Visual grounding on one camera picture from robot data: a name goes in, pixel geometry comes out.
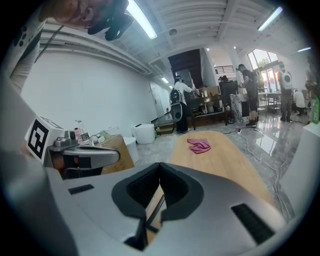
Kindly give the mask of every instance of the bag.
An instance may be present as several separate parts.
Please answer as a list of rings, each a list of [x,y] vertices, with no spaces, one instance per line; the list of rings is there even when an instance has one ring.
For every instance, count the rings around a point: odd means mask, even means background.
[[[170,92],[170,107],[171,107],[171,116],[172,120],[174,122],[179,122],[183,115],[183,109],[182,109],[182,95],[180,91],[177,89],[172,89]]]
[[[292,85],[292,78],[291,75],[288,72],[281,72],[281,88],[284,90],[292,90],[294,87]]]
[[[177,89],[173,88],[172,91],[170,92],[170,100],[171,100],[171,104],[181,103],[182,102],[181,93]]]
[[[251,72],[251,76],[252,76],[252,81],[254,82],[257,88],[265,87],[265,81],[260,71],[256,70]]]

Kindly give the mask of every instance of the black cable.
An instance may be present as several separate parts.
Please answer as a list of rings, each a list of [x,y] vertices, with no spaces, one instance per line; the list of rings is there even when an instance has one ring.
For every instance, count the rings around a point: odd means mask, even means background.
[[[253,129],[255,132],[260,132],[260,129],[258,127],[241,127],[241,128],[236,128],[235,130],[233,131],[230,131],[230,132],[226,132],[224,134],[231,134],[231,133],[234,133],[234,132],[241,132],[241,129]]]
[[[307,126],[308,124],[310,124],[310,122],[304,123],[304,122],[300,122],[300,121],[296,121],[296,120],[292,120],[292,121],[294,121],[295,123],[303,124],[303,125],[305,125],[305,126]]]
[[[42,49],[42,51],[39,53],[38,57],[36,57],[35,62],[37,62],[37,60],[41,57],[42,54],[44,54],[45,50],[48,48],[48,46],[50,45],[50,43],[52,42],[52,40],[56,37],[57,33],[64,27],[64,25],[62,25],[61,27],[59,27],[56,32],[53,33],[53,35],[50,37],[50,39],[48,40],[48,42],[46,43],[46,45],[44,46],[44,48]]]

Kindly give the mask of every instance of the man in black shirt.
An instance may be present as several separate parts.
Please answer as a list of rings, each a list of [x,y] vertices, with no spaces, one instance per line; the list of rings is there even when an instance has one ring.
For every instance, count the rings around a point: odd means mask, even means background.
[[[278,81],[281,88],[281,108],[283,122],[293,123],[291,120],[291,108],[292,108],[292,76],[285,68],[285,64],[280,61],[279,67],[281,71],[278,73]]]
[[[249,123],[246,124],[247,127],[257,126],[257,113],[258,113],[258,89],[256,83],[253,79],[253,74],[250,72],[245,65],[240,64],[237,68],[243,75],[243,84],[241,85],[246,89],[250,107],[249,113]]]

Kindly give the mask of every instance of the fluorescent light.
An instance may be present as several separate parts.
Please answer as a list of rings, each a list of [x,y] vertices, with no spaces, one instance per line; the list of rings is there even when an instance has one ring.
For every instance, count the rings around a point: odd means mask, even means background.
[[[306,48],[303,48],[303,49],[298,50],[298,53],[303,52],[303,51],[306,51],[306,50],[310,50],[310,49],[311,49],[311,47],[306,47]]]
[[[158,37],[157,33],[155,32],[154,28],[151,26],[149,20],[142,12],[140,7],[136,4],[134,0],[129,0],[129,5],[126,9],[140,24],[143,30],[146,32],[150,39],[155,39]]]
[[[166,84],[169,83],[168,80],[167,80],[165,77],[163,77],[163,78],[161,78],[161,79],[162,79],[162,81],[164,81]]]
[[[283,10],[284,9],[282,9],[282,7],[274,9],[269,15],[269,18],[260,27],[258,27],[258,30],[263,31]]]

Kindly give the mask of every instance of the railing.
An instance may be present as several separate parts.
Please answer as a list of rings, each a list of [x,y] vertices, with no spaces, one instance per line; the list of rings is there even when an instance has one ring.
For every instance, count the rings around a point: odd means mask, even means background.
[[[214,69],[217,75],[235,73],[234,66],[216,66]]]

